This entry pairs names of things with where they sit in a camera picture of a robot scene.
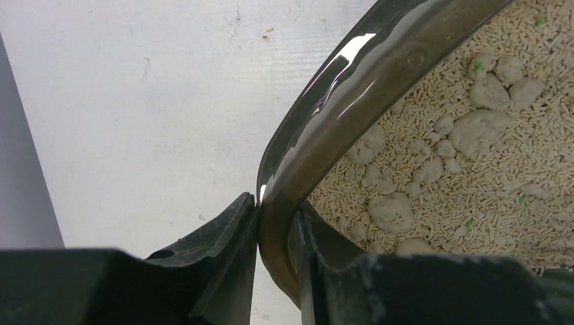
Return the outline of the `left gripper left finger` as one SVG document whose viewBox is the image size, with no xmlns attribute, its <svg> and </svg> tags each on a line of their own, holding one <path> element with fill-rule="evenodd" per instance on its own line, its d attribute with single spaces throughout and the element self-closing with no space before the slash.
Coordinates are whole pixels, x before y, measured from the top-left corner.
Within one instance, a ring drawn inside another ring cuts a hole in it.
<svg viewBox="0 0 574 325">
<path fill-rule="evenodd" d="M 1 251 L 2 324 L 247 324 L 257 208 L 218 216 L 140 259 L 112 248 Z"/>
</svg>

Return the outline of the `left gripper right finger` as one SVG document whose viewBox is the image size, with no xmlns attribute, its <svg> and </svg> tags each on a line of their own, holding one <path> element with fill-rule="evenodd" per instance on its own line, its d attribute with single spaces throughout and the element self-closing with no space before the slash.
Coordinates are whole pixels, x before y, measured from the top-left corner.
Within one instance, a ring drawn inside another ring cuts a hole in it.
<svg viewBox="0 0 574 325">
<path fill-rule="evenodd" d="M 572 324 L 573 270 L 508 257 L 378 255 L 310 204 L 293 220 L 304 324 Z"/>
</svg>

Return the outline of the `dark plastic litter tray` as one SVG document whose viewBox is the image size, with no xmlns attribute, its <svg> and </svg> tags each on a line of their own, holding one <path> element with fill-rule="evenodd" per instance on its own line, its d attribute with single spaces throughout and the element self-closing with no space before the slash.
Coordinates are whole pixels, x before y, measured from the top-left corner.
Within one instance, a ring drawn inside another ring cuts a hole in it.
<svg viewBox="0 0 574 325">
<path fill-rule="evenodd" d="M 266 148 L 257 180 L 262 259 L 296 306 L 296 209 L 383 115 L 513 2 L 377 1 L 304 88 Z"/>
</svg>

